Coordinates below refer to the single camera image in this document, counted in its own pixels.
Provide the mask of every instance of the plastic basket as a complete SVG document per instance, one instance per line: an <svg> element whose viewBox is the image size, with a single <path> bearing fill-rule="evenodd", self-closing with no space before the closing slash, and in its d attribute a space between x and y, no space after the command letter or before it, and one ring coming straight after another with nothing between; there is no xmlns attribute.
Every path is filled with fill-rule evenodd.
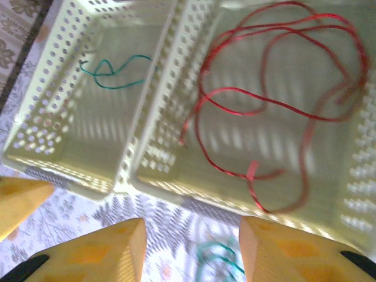
<svg viewBox="0 0 376 282"><path fill-rule="evenodd" d="M359 115L347 123L317 126L312 149L306 157L310 198L294 213L267 215L261 212L253 202L245 180L227 176L208 164L197 143L193 125L186 136L186 147L178 144L183 122L197 100L197 75L209 43L265 3L267 1L178 1L174 19L180 20L174 23L173 19L170 27L176 30L173 44L162 50L166 58L160 58L158 67L164 69L163 75L156 82L158 87L153 105L145 104L144 112L149 112L147 124L135 131L135 139L140 142L130 168L123 172L124 177L130 175L136 189L176 204L183 203L187 197L194 198L236 213L269 218L344 241L369 253L375 249L376 242L375 72L370 71L368 94ZM376 54L376 26L372 19L376 11L372 1L315 1L308 4L318 12L332 12L349 19L358 28L370 54ZM284 18L278 18L280 11L282 9L269 13L273 22L286 21L286 14L283 14ZM287 15L289 21L306 15L301 8L286 11L291 13ZM329 46L336 51L340 50L339 56L345 58L348 66L357 65L357 61L353 61L355 56L349 55L352 49L345 47L343 41L333 42L330 37L323 40L333 44ZM229 47L223 51L224 55L216 59L211 70L208 87L233 85L260 93L254 86L258 82L253 79L258 77L259 68L249 66L256 65L252 54L257 53L255 58L259 58L263 50L261 43L265 41L264 38L254 41L252 49L239 43L238 49ZM278 57L270 59L274 65L268 77L268 83L273 82L269 91L277 95L274 98L304 109L305 105L312 105L310 91L318 90L318 86L327 89L328 83L333 83L336 77L323 73L328 63L319 51L309 49L310 56L307 57L305 49L302 51L306 45L300 45L298 39L291 38L285 43L285 48L281 48L283 51L302 52L300 58L308 60L312 67L298 68L286 86L282 75L291 69L289 62L284 60L289 58L288 52L281 53L276 48L273 55ZM318 80L313 79L314 82L306 79L316 77ZM221 95L217 100L232 109L254 108L252 100L234 93ZM300 194L297 153L307 120L272 108L275 109L273 114L247 119L207 105L201 113L200 130L211 157L227 169L245 173L253 159L260 161L265 172L281 165L288 169L284 176L255 184L260 200L265 206L275 209L291 204Z"/></svg>
<svg viewBox="0 0 376 282"><path fill-rule="evenodd" d="M70 189L93 199L113 190L136 126L170 23L171 0L65 0L5 146L3 161L18 170L41 168L69 180ZM93 77L102 59L114 70L133 55L120 74ZM103 66L99 73L108 72Z"/></svg>

